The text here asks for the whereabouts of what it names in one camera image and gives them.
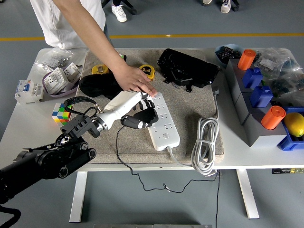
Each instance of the tape measure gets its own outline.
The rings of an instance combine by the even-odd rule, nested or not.
[[[148,76],[148,78],[151,81],[153,81],[153,79],[155,77],[155,69],[154,69],[154,67],[152,67],[150,65],[142,65],[139,68]]]
[[[92,75],[102,75],[109,73],[109,68],[105,64],[96,65],[92,68]]]

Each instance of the white t-shirt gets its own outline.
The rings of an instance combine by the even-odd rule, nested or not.
[[[105,27],[105,13],[100,0],[80,0],[102,30]],[[46,40],[46,43],[61,49],[85,48],[68,21],[52,0],[30,0]]]

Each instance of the chair leg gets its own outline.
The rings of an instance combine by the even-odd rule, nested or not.
[[[106,6],[106,4],[109,3],[110,0],[104,0],[102,3],[101,3],[101,6],[102,8]]]
[[[122,0],[122,2],[123,2],[124,4],[126,4],[126,5],[131,9],[131,13],[132,13],[133,15],[136,15],[136,14],[137,14],[137,11],[134,9],[133,5],[131,5],[131,3],[129,3],[128,0]]]
[[[231,7],[232,10],[234,12],[238,11],[238,8],[239,8],[239,2],[238,2],[238,0],[231,0],[231,1],[236,5],[235,7]]]

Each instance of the gray box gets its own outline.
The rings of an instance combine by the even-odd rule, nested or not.
[[[271,108],[271,104],[268,103],[268,105],[265,108],[254,108],[251,105],[250,102],[250,96],[251,93],[241,93],[241,95],[238,97],[238,100],[235,104],[235,108],[237,111],[237,116],[239,119],[239,122],[241,125],[245,123],[247,118],[251,113],[264,113],[264,115],[268,112],[268,110]]]
[[[225,77],[227,79],[228,87],[232,97],[233,104],[236,104],[241,93],[251,93],[253,89],[245,88],[242,78],[245,70],[238,68],[239,59],[230,59],[225,70]]]
[[[286,137],[286,131],[282,123],[279,123],[273,130],[263,127],[261,120],[264,116],[265,113],[263,112],[251,113],[244,123],[250,147],[276,147]]]

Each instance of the white cable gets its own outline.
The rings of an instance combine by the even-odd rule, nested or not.
[[[198,121],[197,139],[191,154],[191,165],[180,163],[173,155],[172,148],[167,147],[171,158],[180,166],[193,167],[197,172],[203,175],[210,175],[213,170],[215,161],[215,141],[219,133],[219,109],[216,100],[217,94],[214,93],[214,101],[216,107],[216,118],[200,118]]]

